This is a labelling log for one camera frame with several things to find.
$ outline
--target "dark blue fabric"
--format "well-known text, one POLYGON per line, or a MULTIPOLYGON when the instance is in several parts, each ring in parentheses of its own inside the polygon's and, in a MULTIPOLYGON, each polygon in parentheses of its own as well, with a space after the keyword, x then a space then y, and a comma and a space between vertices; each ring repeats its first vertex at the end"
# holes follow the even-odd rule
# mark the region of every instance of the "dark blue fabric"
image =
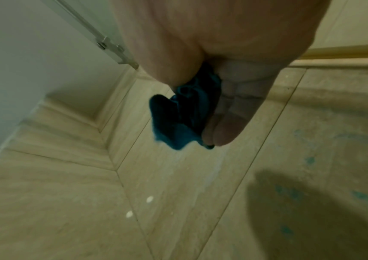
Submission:
POLYGON ((192 141, 213 149, 214 146, 203 144, 201 133, 207 117, 217 105, 215 101, 220 92, 220 78, 209 64, 204 63, 192 80, 178 87, 172 98, 153 96, 150 110, 155 139, 174 150, 181 150, 192 141))

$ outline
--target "skin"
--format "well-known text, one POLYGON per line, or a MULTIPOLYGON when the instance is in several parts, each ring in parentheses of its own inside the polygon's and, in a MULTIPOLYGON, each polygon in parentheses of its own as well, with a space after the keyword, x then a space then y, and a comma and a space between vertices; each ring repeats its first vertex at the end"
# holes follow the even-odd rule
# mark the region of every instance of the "skin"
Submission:
POLYGON ((330 0, 110 0, 140 66, 173 90, 209 62, 222 93, 204 132, 207 145, 233 141, 278 73, 303 54, 330 0))

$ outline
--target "white speck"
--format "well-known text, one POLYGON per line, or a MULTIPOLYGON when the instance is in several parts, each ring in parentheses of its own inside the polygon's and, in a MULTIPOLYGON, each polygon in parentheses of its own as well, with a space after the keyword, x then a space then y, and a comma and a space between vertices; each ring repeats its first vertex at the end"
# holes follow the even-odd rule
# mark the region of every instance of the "white speck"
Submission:
POLYGON ((126 218, 131 218, 132 216, 133 216, 133 212, 131 210, 127 212, 127 214, 125 215, 126 218))
POLYGON ((154 199, 154 196, 149 196, 147 198, 147 203, 151 203, 151 201, 153 201, 153 199, 154 199))

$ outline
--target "metal frame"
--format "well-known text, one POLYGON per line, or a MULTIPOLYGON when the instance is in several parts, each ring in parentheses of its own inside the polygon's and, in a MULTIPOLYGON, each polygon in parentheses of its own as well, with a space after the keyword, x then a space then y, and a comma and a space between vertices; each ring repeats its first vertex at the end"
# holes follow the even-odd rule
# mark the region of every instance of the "metal frame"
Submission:
POLYGON ((122 59, 118 64, 129 64, 134 69, 138 69, 139 65, 134 60, 128 58, 124 54, 124 49, 120 45, 113 44, 111 39, 107 36, 103 35, 99 30, 97 30, 94 26, 92 26, 87 20, 85 20, 81 14, 79 14, 74 8, 72 8, 66 1, 64 0, 55 0, 57 4, 59 4, 67 13, 69 13, 73 18, 75 18, 82 26, 84 26, 90 33, 95 36, 97 45, 102 50, 109 50, 115 53, 118 57, 122 59))

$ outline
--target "crumpled cloth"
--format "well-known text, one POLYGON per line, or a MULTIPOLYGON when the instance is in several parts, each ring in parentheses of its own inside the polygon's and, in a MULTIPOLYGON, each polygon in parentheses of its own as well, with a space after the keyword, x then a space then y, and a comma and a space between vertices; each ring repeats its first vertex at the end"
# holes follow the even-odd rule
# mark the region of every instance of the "crumpled cloth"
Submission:
POLYGON ((201 133, 220 93, 221 79, 204 63, 192 80, 178 87, 172 98, 153 96, 150 110, 155 139, 174 150, 181 150, 192 141, 213 149, 214 146, 203 143, 201 133))

